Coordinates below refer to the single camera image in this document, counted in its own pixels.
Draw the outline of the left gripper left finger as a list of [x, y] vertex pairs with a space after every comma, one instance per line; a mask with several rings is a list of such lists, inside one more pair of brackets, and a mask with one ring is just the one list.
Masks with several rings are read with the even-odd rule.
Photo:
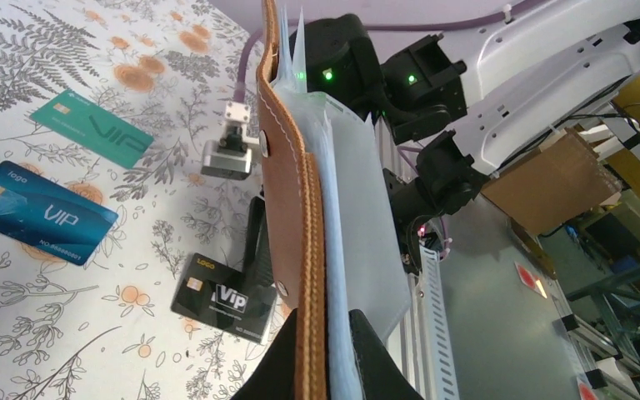
[[298, 310], [294, 309], [232, 400], [294, 399], [297, 321]]

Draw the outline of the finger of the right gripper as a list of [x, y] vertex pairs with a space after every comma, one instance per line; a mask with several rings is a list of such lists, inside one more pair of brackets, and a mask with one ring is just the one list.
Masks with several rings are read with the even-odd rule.
[[273, 284], [265, 201], [262, 197], [254, 197], [249, 204], [242, 271], [252, 283], [262, 287], [271, 287]]

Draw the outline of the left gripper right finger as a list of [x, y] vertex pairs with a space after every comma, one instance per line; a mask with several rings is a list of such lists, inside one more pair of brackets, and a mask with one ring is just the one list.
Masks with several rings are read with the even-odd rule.
[[367, 317], [359, 309], [349, 312], [362, 395], [367, 400], [423, 400], [393, 361]]

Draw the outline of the black VIP credit card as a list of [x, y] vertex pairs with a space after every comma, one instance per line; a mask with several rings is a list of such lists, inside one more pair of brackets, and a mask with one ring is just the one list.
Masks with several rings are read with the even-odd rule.
[[194, 253], [183, 269], [171, 311], [256, 344], [268, 341], [277, 289]]

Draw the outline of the brown leather card holder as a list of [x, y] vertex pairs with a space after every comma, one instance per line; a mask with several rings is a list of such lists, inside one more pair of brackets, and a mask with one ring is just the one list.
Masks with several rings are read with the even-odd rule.
[[262, 13], [262, 177], [273, 278], [297, 309], [294, 399], [364, 399], [349, 312], [361, 310], [387, 349], [412, 303], [374, 130], [308, 91], [307, 46], [290, 44], [275, 2]]

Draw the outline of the teal credit card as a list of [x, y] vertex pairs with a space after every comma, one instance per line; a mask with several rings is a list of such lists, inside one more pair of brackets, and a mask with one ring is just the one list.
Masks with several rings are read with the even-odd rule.
[[122, 168], [133, 168], [153, 143], [151, 135], [71, 89], [29, 118]]

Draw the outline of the dark blue credit card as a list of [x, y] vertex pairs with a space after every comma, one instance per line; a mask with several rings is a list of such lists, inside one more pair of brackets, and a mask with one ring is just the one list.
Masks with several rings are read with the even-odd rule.
[[78, 266], [118, 214], [14, 162], [0, 163], [0, 233]]

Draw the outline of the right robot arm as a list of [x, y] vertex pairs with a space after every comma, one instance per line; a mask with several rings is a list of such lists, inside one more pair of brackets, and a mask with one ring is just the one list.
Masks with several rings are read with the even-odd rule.
[[[316, 157], [271, 86], [280, 73], [275, 3], [263, 2], [262, 12], [257, 102], [272, 272], [294, 296], [324, 276], [320, 183]], [[417, 183], [402, 190], [403, 224], [456, 212], [548, 123], [640, 73], [640, 1], [524, 1], [506, 13], [427, 25], [423, 40], [384, 64], [357, 17], [314, 27], [322, 48], [338, 40], [323, 67], [351, 63], [346, 77], [311, 73], [315, 85], [361, 113], [383, 112], [395, 143], [430, 139]]]

